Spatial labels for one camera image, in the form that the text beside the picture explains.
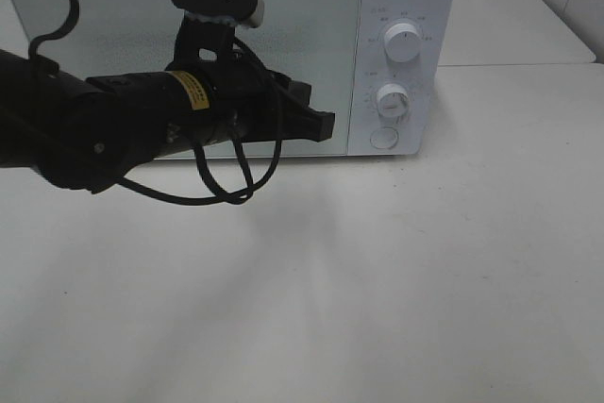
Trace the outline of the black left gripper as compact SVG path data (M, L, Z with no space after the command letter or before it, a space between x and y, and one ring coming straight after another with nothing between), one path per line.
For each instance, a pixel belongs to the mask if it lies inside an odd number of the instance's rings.
M246 143L332 137L336 115L310 108L311 85L268 69L236 37L235 27L183 15L166 72L188 92L193 110L212 123L233 121Z

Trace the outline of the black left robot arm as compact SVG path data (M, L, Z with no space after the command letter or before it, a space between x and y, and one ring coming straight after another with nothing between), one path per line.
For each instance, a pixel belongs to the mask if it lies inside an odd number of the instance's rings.
M1 55L1 164L56 187L119 185L181 206L241 205L265 184L243 151L322 142L335 116L312 109L311 87L267 68L229 25L185 17L160 72L79 79L49 59ZM128 178L147 162L192 151L206 197L163 193Z

